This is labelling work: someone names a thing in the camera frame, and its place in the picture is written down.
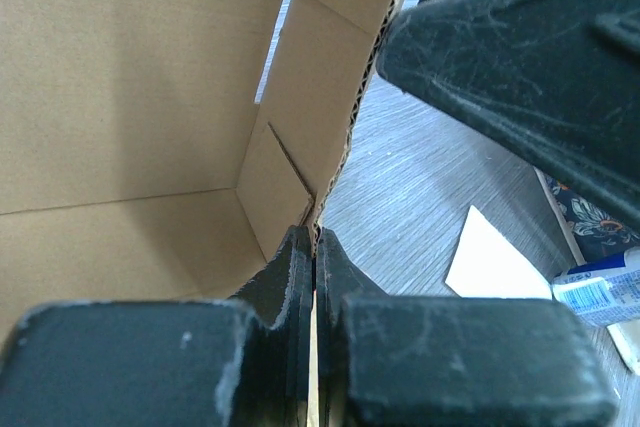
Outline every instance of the brown cardboard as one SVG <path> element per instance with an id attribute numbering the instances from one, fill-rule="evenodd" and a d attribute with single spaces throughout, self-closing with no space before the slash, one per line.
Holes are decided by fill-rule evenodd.
<path id="1" fill-rule="evenodd" d="M 49 300 L 235 291 L 320 215 L 399 4 L 292 0 L 255 105 L 281 0 L 0 2 L 0 336 Z"/>

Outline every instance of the white paper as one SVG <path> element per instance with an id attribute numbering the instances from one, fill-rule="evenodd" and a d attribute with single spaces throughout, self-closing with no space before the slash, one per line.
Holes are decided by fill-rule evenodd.
<path id="1" fill-rule="evenodd" d="M 473 205 L 445 283 L 461 297 L 552 298 L 549 282 Z"/>

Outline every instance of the floral pattern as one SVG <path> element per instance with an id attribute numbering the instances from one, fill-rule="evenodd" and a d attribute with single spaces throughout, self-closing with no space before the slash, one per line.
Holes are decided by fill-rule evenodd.
<path id="1" fill-rule="evenodd" d="M 567 186 L 547 176 L 547 184 L 587 262 L 640 246 L 640 235 Z"/>

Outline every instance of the corrugated cardboard edge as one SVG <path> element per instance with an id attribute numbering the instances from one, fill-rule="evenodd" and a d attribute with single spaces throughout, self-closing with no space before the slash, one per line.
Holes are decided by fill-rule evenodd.
<path id="1" fill-rule="evenodd" d="M 271 259 L 291 223 L 302 225 L 313 207 L 304 185 L 271 124 L 245 159 L 236 194 L 265 259 Z"/>
<path id="2" fill-rule="evenodd" d="M 318 192 L 316 199 L 316 208 L 314 209 L 312 215 L 309 217 L 307 221 L 307 225 L 311 228 L 313 234 L 313 252 L 315 255 L 316 246 L 318 243 L 318 239 L 320 238 L 320 232 L 322 229 L 322 214 L 326 207 L 327 198 L 331 195 L 336 183 L 338 182 L 338 178 L 344 169 L 344 166 L 349 158 L 349 154 L 351 153 L 351 143 L 353 136 L 353 128 L 355 126 L 358 112 L 360 111 L 360 104 L 362 102 L 362 98 L 367 90 L 369 85 L 369 81 L 371 80 L 371 76 L 373 74 L 374 64 L 376 56 L 378 55 L 378 51 L 380 50 L 380 45 L 382 44 L 382 39 L 387 33 L 387 29 L 389 27 L 389 23 L 393 16 L 402 8 L 402 3 L 404 0 L 391 0 L 389 3 L 389 7 L 387 9 L 387 14 L 382 21 L 382 25 L 380 26 L 380 30 L 376 39 L 373 43 L 373 47 L 371 49 L 371 53 L 369 54 L 369 59 L 367 60 L 364 72 L 362 74 L 362 81 L 360 82 L 360 87 L 358 88 L 358 93 L 356 94 L 356 98 L 351 109 L 351 116 L 349 126 L 347 128 L 347 135 L 345 139 L 344 152 L 342 154 L 342 158 L 340 159 L 340 163 L 336 169 L 335 174 L 329 181 L 329 185 L 326 191 L 321 195 Z"/>
<path id="3" fill-rule="evenodd" d="M 547 185 L 545 174 L 540 172 L 538 169 L 535 169 L 535 171 L 538 176 L 538 180 L 540 181 L 540 185 L 542 186 L 542 190 L 549 201 L 549 205 L 551 205 L 551 210 L 558 220 L 558 224 L 562 229 L 564 238 L 569 245 L 569 249 L 575 258 L 576 263 L 578 265 L 586 264 L 584 256 L 578 247 L 578 243 L 576 242 L 571 229 L 567 225 L 564 215 L 560 212 L 553 193 Z M 618 353 L 625 365 L 635 375 L 640 375 L 640 320 L 613 324 L 608 326 L 607 330 L 609 331 L 609 335 L 611 336 L 616 349 L 618 349 Z"/>

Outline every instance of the gray wood grain surface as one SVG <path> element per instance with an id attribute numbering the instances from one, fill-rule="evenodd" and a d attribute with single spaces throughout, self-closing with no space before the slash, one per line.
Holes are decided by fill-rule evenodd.
<path id="1" fill-rule="evenodd" d="M 453 295 L 444 276 L 471 204 L 546 276 L 573 265 L 530 165 L 376 76 L 325 225 L 387 292 Z M 592 337 L 622 399 L 615 425 L 640 426 L 640 379 L 606 330 Z"/>

